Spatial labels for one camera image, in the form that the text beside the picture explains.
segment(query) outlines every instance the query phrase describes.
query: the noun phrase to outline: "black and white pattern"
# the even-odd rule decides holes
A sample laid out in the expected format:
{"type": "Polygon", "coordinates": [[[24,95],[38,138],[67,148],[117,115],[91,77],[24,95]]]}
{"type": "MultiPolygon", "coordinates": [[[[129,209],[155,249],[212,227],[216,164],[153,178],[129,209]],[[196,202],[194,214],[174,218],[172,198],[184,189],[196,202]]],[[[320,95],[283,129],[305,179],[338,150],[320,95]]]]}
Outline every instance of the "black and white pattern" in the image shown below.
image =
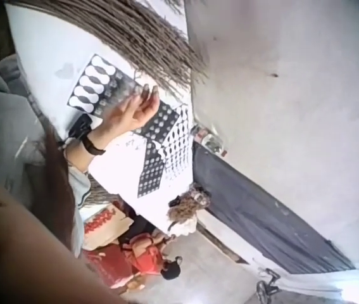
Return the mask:
{"type": "Polygon", "coordinates": [[[68,105],[101,117],[104,108],[118,104],[136,87],[140,85],[132,78],[95,54],[78,79],[68,105]]]}
{"type": "Polygon", "coordinates": [[[147,140],[144,166],[140,175],[137,192],[138,198],[160,188],[164,167],[164,161],[158,154],[155,143],[151,140],[147,140]]]}
{"type": "Polygon", "coordinates": [[[178,119],[163,144],[157,149],[165,161],[165,177],[176,178],[189,165],[189,149],[192,139],[189,135],[189,108],[182,105],[175,109],[178,119]]]}
{"type": "MultiPolygon", "coordinates": [[[[74,87],[68,105],[101,118],[105,108],[117,105],[134,90],[141,89],[135,80],[95,54],[74,87]]],[[[179,114],[161,101],[157,114],[134,132],[162,143],[178,118],[179,114]]]]}
{"type": "Polygon", "coordinates": [[[161,101],[158,112],[142,128],[141,135],[162,144],[173,129],[178,118],[179,114],[161,101]]]}

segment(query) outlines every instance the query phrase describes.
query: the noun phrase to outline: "table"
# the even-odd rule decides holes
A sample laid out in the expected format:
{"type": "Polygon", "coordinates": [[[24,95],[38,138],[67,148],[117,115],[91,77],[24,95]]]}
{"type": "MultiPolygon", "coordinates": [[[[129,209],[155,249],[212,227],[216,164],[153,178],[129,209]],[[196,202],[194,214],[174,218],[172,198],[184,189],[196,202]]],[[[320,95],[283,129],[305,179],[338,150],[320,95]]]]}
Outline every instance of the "table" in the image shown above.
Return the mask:
{"type": "MultiPolygon", "coordinates": [[[[187,33],[186,18],[176,15],[163,1],[148,0],[161,16],[187,33]]],[[[31,9],[6,5],[9,24],[19,58],[19,66],[29,89],[43,114],[48,116],[58,134],[67,137],[71,124],[82,112],[66,104],[75,84],[94,54],[100,55],[123,73],[134,75],[134,69],[119,54],[84,30],[31,9]]],[[[139,84],[155,81],[147,75],[136,79],[139,84]]],[[[191,93],[179,89],[182,102],[189,105],[192,117],[191,93]]],[[[161,100],[175,108],[180,105],[169,93],[160,90],[161,100]]],[[[93,127],[101,120],[93,117],[93,127]]],[[[110,193],[118,193],[134,210],[167,232],[171,224],[166,214],[168,202],[183,193],[192,182],[192,163],[175,179],[162,180],[159,190],[137,198],[137,185],[142,170],[145,138],[125,134],[113,141],[103,156],[96,157],[89,167],[92,176],[110,193]]],[[[192,160],[192,150],[187,151],[192,160]]],[[[84,218],[99,208],[84,211],[84,218]]]]}

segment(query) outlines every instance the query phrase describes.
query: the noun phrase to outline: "strap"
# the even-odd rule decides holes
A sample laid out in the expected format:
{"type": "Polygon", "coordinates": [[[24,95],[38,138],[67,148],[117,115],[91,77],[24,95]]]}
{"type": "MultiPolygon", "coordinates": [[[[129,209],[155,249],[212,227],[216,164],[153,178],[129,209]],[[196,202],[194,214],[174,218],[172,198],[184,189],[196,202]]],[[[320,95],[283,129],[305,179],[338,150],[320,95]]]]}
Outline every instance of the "strap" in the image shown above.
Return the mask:
{"type": "Polygon", "coordinates": [[[91,142],[91,140],[88,138],[87,134],[82,137],[81,141],[86,151],[88,151],[88,153],[91,155],[103,155],[104,152],[106,152],[105,150],[97,149],[97,147],[93,145],[93,142],[91,142]]]}

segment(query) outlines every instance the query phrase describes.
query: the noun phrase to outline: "gray floor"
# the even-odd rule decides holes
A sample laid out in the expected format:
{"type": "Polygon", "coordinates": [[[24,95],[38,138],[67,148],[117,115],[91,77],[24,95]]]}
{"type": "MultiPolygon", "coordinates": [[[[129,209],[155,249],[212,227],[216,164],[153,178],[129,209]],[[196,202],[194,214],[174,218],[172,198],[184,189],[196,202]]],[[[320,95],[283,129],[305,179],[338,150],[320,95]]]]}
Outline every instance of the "gray floor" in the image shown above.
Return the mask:
{"type": "Polygon", "coordinates": [[[150,304],[243,304],[253,295],[256,279],[224,256],[200,233],[180,237],[171,248],[184,258],[174,281],[152,277],[147,287],[125,297],[150,304]]]}
{"type": "MultiPolygon", "coordinates": [[[[260,304],[260,302],[253,296],[245,304],[260,304]]],[[[272,304],[348,304],[348,302],[282,291],[272,297],[272,304]]]]}

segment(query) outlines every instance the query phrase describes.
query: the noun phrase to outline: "sleeve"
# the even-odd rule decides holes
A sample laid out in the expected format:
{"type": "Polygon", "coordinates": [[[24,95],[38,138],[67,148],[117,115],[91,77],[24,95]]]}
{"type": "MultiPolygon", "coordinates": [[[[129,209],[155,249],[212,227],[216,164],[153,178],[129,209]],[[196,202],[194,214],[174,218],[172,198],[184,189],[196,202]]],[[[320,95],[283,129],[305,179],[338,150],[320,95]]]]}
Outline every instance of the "sleeve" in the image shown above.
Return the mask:
{"type": "Polygon", "coordinates": [[[91,193],[91,182],[87,174],[82,173],[74,166],[69,165],[69,182],[75,197],[75,222],[72,230],[73,253],[76,257],[80,255],[84,243],[84,223],[79,213],[79,208],[91,193]]]}

